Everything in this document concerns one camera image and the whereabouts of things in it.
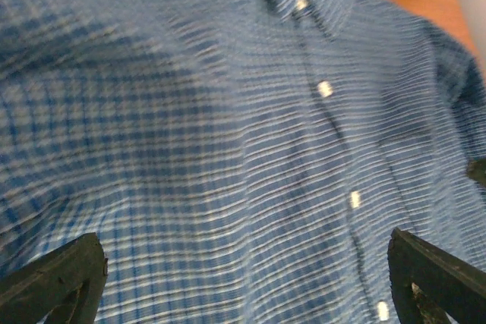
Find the blue plaid shirt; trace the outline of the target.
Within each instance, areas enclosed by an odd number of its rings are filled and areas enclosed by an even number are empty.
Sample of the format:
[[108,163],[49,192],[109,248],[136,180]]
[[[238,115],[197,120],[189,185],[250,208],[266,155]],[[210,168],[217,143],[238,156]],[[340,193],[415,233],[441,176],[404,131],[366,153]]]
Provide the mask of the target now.
[[395,323],[395,227],[485,267],[473,56],[387,0],[1,0],[1,273],[98,323]]

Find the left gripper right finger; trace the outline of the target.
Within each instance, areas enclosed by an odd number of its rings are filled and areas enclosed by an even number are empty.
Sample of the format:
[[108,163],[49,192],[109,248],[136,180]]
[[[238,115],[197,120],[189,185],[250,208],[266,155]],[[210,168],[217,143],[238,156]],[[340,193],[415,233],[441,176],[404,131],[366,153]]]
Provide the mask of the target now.
[[401,323],[484,323],[485,273],[421,238],[394,228],[387,251]]

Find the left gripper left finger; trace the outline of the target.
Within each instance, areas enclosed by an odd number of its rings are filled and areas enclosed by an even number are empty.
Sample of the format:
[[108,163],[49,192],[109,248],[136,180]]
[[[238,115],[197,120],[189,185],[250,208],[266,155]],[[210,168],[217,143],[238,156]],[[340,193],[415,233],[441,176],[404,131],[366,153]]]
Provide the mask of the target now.
[[1,280],[1,322],[93,323],[107,278],[99,238],[83,234]]

